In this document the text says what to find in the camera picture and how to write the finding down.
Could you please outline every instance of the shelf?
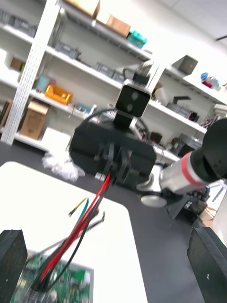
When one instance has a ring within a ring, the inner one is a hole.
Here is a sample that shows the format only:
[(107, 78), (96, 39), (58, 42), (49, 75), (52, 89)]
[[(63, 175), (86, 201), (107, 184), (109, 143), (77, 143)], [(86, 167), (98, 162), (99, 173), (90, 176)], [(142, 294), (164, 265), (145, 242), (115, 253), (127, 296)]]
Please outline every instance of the shelf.
[(60, 60), (63, 60), (65, 61), (66, 63), (72, 65), (72, 66), (75, 66), (77, 67), (78, 69), (90, 74), (91, 76), (97, 78), (97, 79), (100, 79), (101, 81), (111, 85), (111, 86), (114, 86), (116, 87), (117, 89), (121, 89), (122, 87), (122, 84), (101, 74), (100, 72), (94, 70), (93, 68), (91, 67), (88, 67), (86, 66), (85, 64), (77, 61), (77, 60), (73, 60), (71, 58), (69, 58), (67, 55), (63, 54), (63, 53), (60, 53), (60, 52), (57, 52), (56, 50), (54, 50), (52, 47), (47, 47), (46, 48), (46, 52), (53, 55), (54, 57), (60, 59)]
[(2, 24), (0, 23), (0, 29), (3, 29), (5, 32), (12, 34), (15, 37), (20, 38), (21, 40), (24, 40), (30, 44), (32, 44), (33, 42), (33, 38), (23, 32), (21, 32), (20, 30), (13, 28), (12, 26), (8, 25), (8, 24)]
[(92, 19), (90, 16), (82, 13), (73, 5), (62, 2), (61, 7), (66, 10), (69, 20), (75, 22), (84, 30), (96, 35), (102, 40), (105, 40), (107, 43), (112, 44), (114, 47), (128, 53), (136, 59), (139, 59), (141, 61), (152, 59), (152, 53), (145, 52), (144, 50), (138, 48), (136, 45), (129, 42), (121, 35), (96, 22), (96, 20)]
[[(58, 108), (66, 113), (72, 114), (73, 106), (63, 105), (60, 102), (54, 101), (54, 100), (46, 97), (45, 94), (43, 94), (43, 93), (37, 93), (35, 89), (33, 89), (30, 92), (30, 96), (32, 96), (42, 102), (45, 102), (46, 104), (49, 104), (55, 108)], [(84, 120), (83, 114), (77, 113), (76, 111), (73, 111), (73, 116), (76, 116), (76, 117), (80, 118), (81, 120)]]
[(10, 70), (9, 69), (3, 69), (1, 68), (0, 70), (0, 82), (3, 84), (6, 84), (10, 87), (13, 87), (14, 89), (17, 89), (19, 83), (15, 80), (12, 80), (12, 78), (10, 77)]
[(34, 140), (32, 138), (26, 137), (21, 135), (19, 132), (15, 135), (15, 140), (20, 141), (22, 143), (28, 144), (30, 146), (33, 146), (35, 148), (38, 148), (44, 152), (48, 152), (49, 149), (44, 146), (41, 140)]
[(227, 93), (221, 93), (214, 89), (210, 89), (207, 86), (200, 83), (200, 79), (198, 81), (193, 81), (192, 76), (185, 76), (182, 72), (174, 68), (173, 66), (166, 67), (164, 74), (173, 80), (183, 84), (187, 88), (195, 91), (198, 95), (203, 96), (205, 99), (219, 104), (227, 105)]
[(173, 110), (163, 106), (162, 104), (158, 103), (158, 102), (155, 102), (155, 101), (149, 101), (149, 105), (160, 110), (161, 112), (167, 114), (168, 116), (171, 116), (173, 117), (174, 119), (178, 120), (178, 121), (181, 121), (182, 123), (188, 125), (189, 127), (205, 134), (206, 133), (206, 129), (203, 128), (202, 126), (200, 126), (199, 124), (193, 122), (193, 121), (190, 121), (188, 119), (186, 119), (185, 117), (175, 113)]

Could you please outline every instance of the ceiling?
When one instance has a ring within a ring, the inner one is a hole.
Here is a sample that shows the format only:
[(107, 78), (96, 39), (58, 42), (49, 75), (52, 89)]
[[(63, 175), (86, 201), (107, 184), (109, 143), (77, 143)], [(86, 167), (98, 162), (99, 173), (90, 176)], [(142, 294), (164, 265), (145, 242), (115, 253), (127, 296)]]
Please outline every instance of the ceiling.
[[(158, 0), (215, 39), (227, 35), (227, 0)], [(221, 41), (227, 46), (227, 38)]]

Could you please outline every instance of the yellow container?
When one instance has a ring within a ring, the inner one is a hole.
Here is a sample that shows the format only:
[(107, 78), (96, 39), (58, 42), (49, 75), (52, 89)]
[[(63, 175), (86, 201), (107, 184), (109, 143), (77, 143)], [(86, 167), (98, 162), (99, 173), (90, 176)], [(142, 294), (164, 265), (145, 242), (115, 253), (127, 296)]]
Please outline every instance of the yellow container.
[(71, 101), (73, 94), (64, 89), (61, 89), (58, 86), (49, 85), (45, 95), (55, 101), (67, 105)]

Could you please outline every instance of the teal container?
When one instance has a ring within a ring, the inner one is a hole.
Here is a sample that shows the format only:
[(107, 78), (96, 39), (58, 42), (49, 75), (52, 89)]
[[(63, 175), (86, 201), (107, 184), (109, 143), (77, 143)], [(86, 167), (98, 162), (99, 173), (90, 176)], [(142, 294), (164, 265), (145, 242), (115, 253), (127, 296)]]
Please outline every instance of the teal container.
[(36, 85), (36, 90), (40, 90), (41, 92), (45, 93), (46, 89), (48, 88), (51, 79), (46, 76), (40, 76)]
[(142, 48), (148, 41), (147, 38), (144, 38), (136, 30), (131, 30), (127, 39), (139, 48)]

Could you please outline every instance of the green wire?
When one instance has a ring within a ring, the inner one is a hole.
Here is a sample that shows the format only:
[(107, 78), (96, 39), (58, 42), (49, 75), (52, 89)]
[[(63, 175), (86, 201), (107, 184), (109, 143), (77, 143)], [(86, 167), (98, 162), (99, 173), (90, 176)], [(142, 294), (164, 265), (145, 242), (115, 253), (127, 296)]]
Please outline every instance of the green wire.
[(87, 202), (86, 202), (86, 204), (84, 206), (84, 209), (82, 210), (82, 213), (80, 214), (79, 219), (77, 220), (76, 225), (74, 226), (74, 228), (77, 226), (77, 224), (79, 223), (80, 219), (85, 214), (85, 211), (87, 210), (87, 207), (88, 207), (88, 203), (89, 203), (89, 198), (87, 198)]

